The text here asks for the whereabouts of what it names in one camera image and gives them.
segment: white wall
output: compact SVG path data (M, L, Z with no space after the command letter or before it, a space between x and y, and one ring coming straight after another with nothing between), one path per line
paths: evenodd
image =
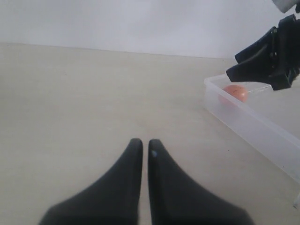
M232 58L291 13L272 0L0 0L0 42Z

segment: transparent plastic tray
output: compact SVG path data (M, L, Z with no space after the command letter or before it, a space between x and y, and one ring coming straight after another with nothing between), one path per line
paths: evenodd
M231 84L227 75L205 84L206 108L300 184L300 81L280 91L239 83L248 90L246 103L222 90Z

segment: orange ball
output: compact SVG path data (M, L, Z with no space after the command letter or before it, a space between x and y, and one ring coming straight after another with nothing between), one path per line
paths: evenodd
M223 90L241 102L246 102L248 99L248 91L243 86L232 84L223 88Z

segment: white robot part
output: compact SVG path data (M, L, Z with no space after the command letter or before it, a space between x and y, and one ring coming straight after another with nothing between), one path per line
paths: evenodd
M294 5L300 3L300 0L273 0L273 2L281 12L286 13Z

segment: beige tabletop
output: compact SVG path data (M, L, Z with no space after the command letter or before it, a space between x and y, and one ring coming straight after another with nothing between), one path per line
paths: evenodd
M37 224L104 174L133 137L145 149L161 139L192 178L258 225L299 225L300 186L204 109L204 78L233 64L0 44L0 225ZM151 224L146 159L141 225Z

